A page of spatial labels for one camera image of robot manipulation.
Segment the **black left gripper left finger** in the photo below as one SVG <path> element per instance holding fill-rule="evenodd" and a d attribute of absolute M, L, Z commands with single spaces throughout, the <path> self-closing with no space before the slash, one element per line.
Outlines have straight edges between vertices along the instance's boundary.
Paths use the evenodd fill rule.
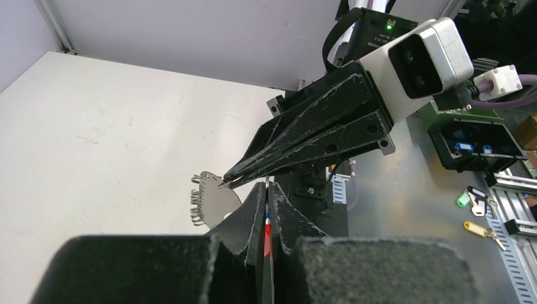
<path fill-rule="evenodd" d="M 265 185 L 203 235 L 85 235 L 65 242 L 32 303 L 259 303 Z"/>

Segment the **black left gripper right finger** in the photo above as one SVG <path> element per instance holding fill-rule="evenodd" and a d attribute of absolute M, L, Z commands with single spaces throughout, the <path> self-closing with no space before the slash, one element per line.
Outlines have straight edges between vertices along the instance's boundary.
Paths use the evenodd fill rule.
<path fill-rule="evenodd" d="M 468 263 L 422 237 L 330 237 L 268 188 L 277 303 L 477 303 Z"/>

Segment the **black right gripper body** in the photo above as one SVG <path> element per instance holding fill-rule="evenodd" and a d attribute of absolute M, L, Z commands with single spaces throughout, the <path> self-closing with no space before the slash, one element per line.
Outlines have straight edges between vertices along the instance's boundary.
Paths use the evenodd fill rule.
<path fill-rule="evenodd" d="M 277 101 L 280 114 L 267 122 L 267 144 L 300 115 L 314 131 L 340 118 L 374 111 L 395 124 L 370 72 L 360 63 L 348 63 L 285 98 L 278 96 Z"/>

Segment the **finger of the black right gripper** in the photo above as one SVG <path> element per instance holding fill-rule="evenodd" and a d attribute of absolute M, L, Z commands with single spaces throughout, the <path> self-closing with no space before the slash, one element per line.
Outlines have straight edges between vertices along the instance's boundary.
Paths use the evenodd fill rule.
<path fill-rule="evenodd" d="M 264 123 L 223 182 L 238 187 L 267 175 L 308 173 L 358 155 L 373 141 L 374 90 L 364 75 L 350 75 Z"/>
<path fill-rule="evenodd" d="M 358 118 L 343 117 L 316 131 L 309 123 L 300 115 L 257 152 L 253 148 L 259 145 L 252 142 L 243 159 L 228 171 L 228 187 L 234 189 L 263 176 L 295 170 L 308 173 L 377 149 L 377 143 L 393 126 L 378 111 Z"/>

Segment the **metal key holder red handle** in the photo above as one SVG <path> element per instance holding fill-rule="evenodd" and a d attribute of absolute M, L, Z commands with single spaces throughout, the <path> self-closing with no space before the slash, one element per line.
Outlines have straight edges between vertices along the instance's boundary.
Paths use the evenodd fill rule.
<path fill-rule="evenodd" d="M 198 185 L 190 192 L 191 222 L 194 226 L 206 225 L 213 229 L 242 205 L 234 190 L 224 187 L 222 178 L 211 172 L 194 174 L 191 182 Z"/>

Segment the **silver key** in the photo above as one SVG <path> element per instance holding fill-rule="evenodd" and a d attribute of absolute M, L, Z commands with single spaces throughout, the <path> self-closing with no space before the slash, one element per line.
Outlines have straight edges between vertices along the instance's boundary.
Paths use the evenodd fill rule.
<path fill-rule="evenodd" d="M 270 187 L 270 176 L 265 177 L 265 221 L 270 221 L 270 204 L 269 204 L 269 187 Z"/>

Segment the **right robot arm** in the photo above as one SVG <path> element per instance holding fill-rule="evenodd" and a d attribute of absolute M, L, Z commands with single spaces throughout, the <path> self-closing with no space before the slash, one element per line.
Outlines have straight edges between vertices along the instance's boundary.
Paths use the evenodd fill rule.
<path fill-rule="evenodd" d="M 224 174 L 221 186 L 234 189 L 267 175 L 308 174 L 379 148 L 394 120 L 379 89 L 378 69 L 363 57 L 416 26 L 371 9 L 349 10 L 322 48 L 326 58 L 351 29 L 342 64 L 327 61 L 322 78 L 276 97 L 277 113 L 257 130 L 244 156 Z"/>

